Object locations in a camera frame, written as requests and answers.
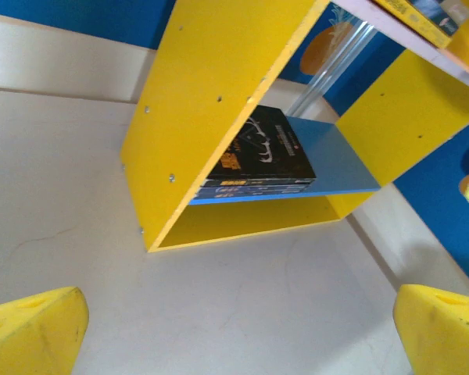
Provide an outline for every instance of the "bookshelf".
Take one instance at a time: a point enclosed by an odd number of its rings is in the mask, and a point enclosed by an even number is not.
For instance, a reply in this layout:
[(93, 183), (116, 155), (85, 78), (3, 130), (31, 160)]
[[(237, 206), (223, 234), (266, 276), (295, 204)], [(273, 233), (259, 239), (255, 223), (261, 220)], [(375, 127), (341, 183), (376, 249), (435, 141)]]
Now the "bookshelf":
[(469, 87), (406, 51), (335, 125), (293, 120), (312, 196), (191, 204), (328, 3), (176, 2), (121, 152), (150, 252), (340, 220), (469, 123)]

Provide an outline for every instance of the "book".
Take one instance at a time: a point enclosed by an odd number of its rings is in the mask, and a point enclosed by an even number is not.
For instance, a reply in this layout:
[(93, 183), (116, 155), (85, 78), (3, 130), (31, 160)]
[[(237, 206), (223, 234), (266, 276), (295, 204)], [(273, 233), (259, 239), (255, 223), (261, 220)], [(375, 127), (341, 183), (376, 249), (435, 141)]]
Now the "book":
[(459, 25), (440, 6), (438, 0), (409, 0), (415, 9), (432, 21), (450, 37), (459, 29)]
[(283, 112), (258, 105), (202, 186), (309, 185), (315, 179)]
[(262, 191), (288, 191), (299, 189), (301, 191), (308, 187), (306, 184), (290, 185), (245, 185), (245, 186), (213, 186), (201, 187), (197, 195), (212, 195), (216, 193), (260, 193)]
[(224, 193), (213, 193), (196, 195), (194, 199), (212, 199), (212, 198), (235, 198), (235, 197), (252, 197), (257, 195), (281, 195), (281, 194), (297, 194), (302, 193), (306, 190), (305, 185), (296, 185), (294, 189), (288, 189), (284, 191), (257, 191), (257, 192), (224, 192)]
[(280, 195), (302, 193), (309, 185), (263, 185), (201, 187), (195, 199), (249, 197), (253, 195)]
[(452, 38), (438, 25), (428, 20), (408, 0), (374, 0), (382, 8), (414, 29), (438, 48), (445, 48)]

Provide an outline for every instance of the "white floor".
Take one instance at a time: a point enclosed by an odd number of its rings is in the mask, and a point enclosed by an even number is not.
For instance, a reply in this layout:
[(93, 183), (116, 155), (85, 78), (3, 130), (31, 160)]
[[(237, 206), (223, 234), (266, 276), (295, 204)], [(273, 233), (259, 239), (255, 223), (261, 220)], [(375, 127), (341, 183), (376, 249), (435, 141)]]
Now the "white floor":
[(0, 92), (0, 303), (85, 293), (75, 374), (390, 374), (396, 293), (347, 221), (145, 253), (133, 105)]

